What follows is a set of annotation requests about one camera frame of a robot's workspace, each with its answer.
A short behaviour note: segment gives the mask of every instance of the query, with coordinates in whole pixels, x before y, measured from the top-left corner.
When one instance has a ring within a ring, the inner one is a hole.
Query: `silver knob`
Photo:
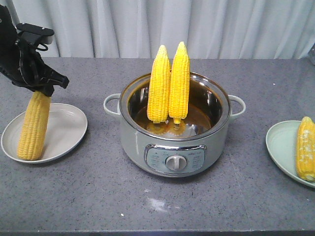
[[[166,159],[166,166],[173,171],[181,171],[187,165],[187,160],[180,155],[169,156]]]

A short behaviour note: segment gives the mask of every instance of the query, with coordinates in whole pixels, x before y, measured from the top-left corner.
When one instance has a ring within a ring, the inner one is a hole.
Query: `plate rim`
[[[270,151],[270,148],[269,148],[269,146],[268,146],[268,136],[269,136],[270,132],[271,132],[276,126],[281,125],[281,124],[283,124],[283,123],[301,123],[301,121],[300,121],[300,120],[284,120],[284,121],[281,121],[281,122],[278,122],[278,123],[272,125],[272,126],[268,129],[268,131],[267,131],[267,133],[266,133],[266,137],[265,137],[265,143],[266,143],[266,146],[267,146],[268,153],[269,153],[271,159],[272,159],[272,160],[274,161],[274,163],[277,165],[277,167],[278,167],[282,172],[284,172],[287,176],[289,176],[290,178],[292,178],[293,180],[295,180],[295,181],[297,181],[297,182],[299,182],[299,183],[301,183],[301,184],[304,184],[304,185],[306,185],[306,186],[308,186],[308,187],[311,187],[311,188],[315,188],[315,182],[314,182],[314,183],[307,182],[307,181],[301,179],[300,177],[296,176],[295,174],[291,173],[290,171],[288,171],[283,165],[281,165],[281,164],[278,162],[278,160],[274,157],[274,155],[273,155],[273,154],[271,153],[271,151]]]
[[[72,107],[74,109],[76,109],[78,112],[80,112],[84,118],[84,123],[85,123],[85,126],[84,128],[82,129],[84,132],[81,134],[80,138],[78,139],[78,141],[76,142],[76,144],[74,146],[72,146],[71,148],[69,148],[68,150],[66,150],[65,152],[62,152],[60,153],[59,155],[56,155],[56,156],[53,156],[53,157],[50,157],[48,159],[43,159],[43,160],[35,160],[35,161],[28,161],[28,160],[23,160],[23,159],[19,159],[19,158],[16,158],[16,157],[13,157],[11,156],[9,153],[7,153],[7,151],[5,150],[4,146],[3,146],[3,136],[4,134],[6,133],[7,129],[10,127],[10,125],[15,121],[17,120],[20,116],[24,115],[26,111],[20,113],[18,116],[16,116],[13,120],[11,120],[9,122],[9,124],[5,127],[5,129],[3,130],[3,133],[1,135],[1,148],[2,148],[2,151],[5,153],[5,155],[7,155],[9,158],[11,158],[12,160],[15,160],[15,161],[18,161],[18,162],[22,162],[22,163],[27,163],[27,164],[40,164],[40,163],[45,163],[45,162],[50,162],[50,161],[53,161],[53,160],[56,160],[64,155],[66,155],[67,153],[69,153],[70,151],[72,151],[80,142],[81,140],[83,139],[86,131],[87,131],[87,128],[88,128],[88,119],[85,115],[85,113],[78,107],[76,106],[73,106],[71,104],[66,104],[66,103],[51,103],[50,106],[58,106],[58,105],[61,105],[61,106],[66,106],[66,107]]]

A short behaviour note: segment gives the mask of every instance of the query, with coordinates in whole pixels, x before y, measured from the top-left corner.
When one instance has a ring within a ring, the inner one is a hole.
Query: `white plate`
[[[11,159],[30,164],[52,161],[67,154],[79,144],[88,127],[88,120],[79,108],[68,104],[52,103],[42,157],[36,161],[26,161],[16,154],[24,117],[25,112],[8,124],[2,133],[1,147]]]
[[[273,125],[267,132],[266,145],[276,165],[292,179],[315,188],[315,182],[307,182],[295,170],[295,148],[297,130],[301,121],[288,120]]]

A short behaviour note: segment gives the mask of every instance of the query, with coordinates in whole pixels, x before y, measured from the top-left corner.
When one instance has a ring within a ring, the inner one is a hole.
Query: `white stain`
[[[150,207],[156,211],[161,211],[161,212],[167,212],[165,209],[165,202],[154,199],[154,198],[148,198]]]

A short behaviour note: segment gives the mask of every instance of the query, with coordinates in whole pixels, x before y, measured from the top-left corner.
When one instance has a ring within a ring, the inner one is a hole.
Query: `yellow corn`
[[[297,133],[296,171],[300,178],[315,181],[315,124],[309,117],[302,119]]]
[[[34,161],[40,158],[47,129],[51,97],[35,91],[25,112],[18,143],[18,157]]]
[[[147,116],[153,123],[167,120],[170,69],[166,47],[161,45],[153,62],[149,85]]]
[[[180,124],[188,113],[190,62],[184,42],[180,42],[171,71],[168,114]]]

